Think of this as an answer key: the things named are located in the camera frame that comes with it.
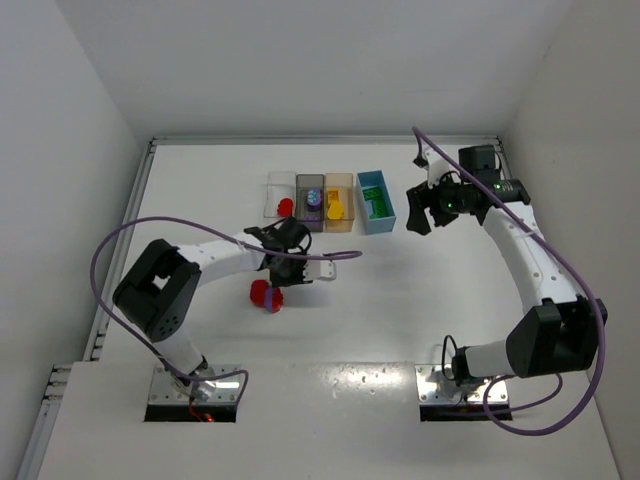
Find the green lego plate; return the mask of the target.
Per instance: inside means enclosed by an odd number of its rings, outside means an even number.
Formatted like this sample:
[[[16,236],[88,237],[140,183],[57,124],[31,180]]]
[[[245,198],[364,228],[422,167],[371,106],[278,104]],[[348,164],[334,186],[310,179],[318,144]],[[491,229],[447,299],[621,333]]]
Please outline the green lego plate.
[[[362,195],[365,201],[374,201],[376,199],[384,200],[383,192],[380,187],[370,187],[363,189]]]

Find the red rounded lego brick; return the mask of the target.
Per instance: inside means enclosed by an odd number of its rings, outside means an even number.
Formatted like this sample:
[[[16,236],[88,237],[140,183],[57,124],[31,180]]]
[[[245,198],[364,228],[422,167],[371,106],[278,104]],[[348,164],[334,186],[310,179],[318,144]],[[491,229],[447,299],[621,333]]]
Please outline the red rounded lego brick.
[[[277,215],[279,217],[289,217],[294,213],[294,201],[291,198],[282,198],[277,205]]]

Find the green lego brick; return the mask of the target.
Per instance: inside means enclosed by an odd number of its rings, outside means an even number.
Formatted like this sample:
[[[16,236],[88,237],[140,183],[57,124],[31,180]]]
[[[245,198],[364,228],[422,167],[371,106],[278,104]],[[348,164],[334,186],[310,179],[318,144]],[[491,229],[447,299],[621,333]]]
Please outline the green lego brick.
[[[384,200],[376,199],[368,202],[368,215],[370,219],[380,219],[389,216]]]

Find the purple paw print lego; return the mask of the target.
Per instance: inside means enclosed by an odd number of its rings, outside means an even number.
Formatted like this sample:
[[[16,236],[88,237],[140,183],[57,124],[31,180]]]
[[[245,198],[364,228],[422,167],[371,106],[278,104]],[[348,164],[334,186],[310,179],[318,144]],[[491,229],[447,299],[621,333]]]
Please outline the purple paw print lego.
[[[310,188],[306,195],[306,207],[309,211],[315,212],[322,208],[323,190],[321,188]]]

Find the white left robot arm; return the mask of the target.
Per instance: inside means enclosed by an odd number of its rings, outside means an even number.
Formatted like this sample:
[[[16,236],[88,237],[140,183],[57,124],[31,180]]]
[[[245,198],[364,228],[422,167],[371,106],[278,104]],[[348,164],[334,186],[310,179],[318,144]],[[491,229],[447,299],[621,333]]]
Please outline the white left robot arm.
[[[173,377],[188,387],[189,376],[208,368],[206,358],[182,330],[196,290],[231,275],[266,270],[269,278],[254,281],[249,298],[255,306],[276,313],[284,304],[284,287],[308,282],[306,262],[289,256],[305,255],[310,246],[310,230],[292,217],[262,228],[249,227],[230,242],[174,246],[157,239],[134,262],[112,300],[162,359],[177,369]]]

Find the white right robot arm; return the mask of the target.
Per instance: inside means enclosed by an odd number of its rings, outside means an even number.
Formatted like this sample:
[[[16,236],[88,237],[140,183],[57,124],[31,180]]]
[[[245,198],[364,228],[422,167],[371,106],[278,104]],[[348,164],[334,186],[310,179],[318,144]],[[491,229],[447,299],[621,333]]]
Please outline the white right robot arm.
[[[598,347],[596,321],[607,317],[604,303],[588,301],[539,244],[530,196],[521,181],[502,178],[492,146],[460,149],[459,164],[472,180],[448,171],[435,183],[408,190],[407,228],[425,236],[461,215],[475,217],[506,263],[524,316],[501,341],[457,348],[453,381],[461,385],[502,375],[531,378],[589,369]]]

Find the yellow striped curved lego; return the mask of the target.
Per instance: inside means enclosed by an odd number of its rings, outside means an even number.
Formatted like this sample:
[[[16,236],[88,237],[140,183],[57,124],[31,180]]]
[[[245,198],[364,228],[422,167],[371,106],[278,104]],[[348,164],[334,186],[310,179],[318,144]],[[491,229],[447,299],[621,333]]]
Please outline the yellow striped curved lego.
[[[327,200],[329,204],[340,203],[340,190],[337,188],[330,188],[327,190]]]

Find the red purple lego stack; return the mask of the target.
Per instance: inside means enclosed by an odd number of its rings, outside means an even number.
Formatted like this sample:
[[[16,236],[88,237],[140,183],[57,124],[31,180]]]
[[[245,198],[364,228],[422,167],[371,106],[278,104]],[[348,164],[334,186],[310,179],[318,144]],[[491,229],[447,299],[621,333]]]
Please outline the red purple lego stack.
[[[281,289],[273,287],[267,280],[259,279],[252,282],[249,298],[251,303],[273,314],[278,313],[284,304]]]

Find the yellow lego brick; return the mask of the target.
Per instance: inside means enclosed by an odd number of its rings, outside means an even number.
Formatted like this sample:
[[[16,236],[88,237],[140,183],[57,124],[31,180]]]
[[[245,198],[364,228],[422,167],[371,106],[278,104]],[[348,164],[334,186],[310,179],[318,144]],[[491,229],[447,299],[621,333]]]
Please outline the yellow lego brick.
[[[339,221],[344,218],[345,207],[342,202],[340,203],[328,203],[327,219],[330,221]]]

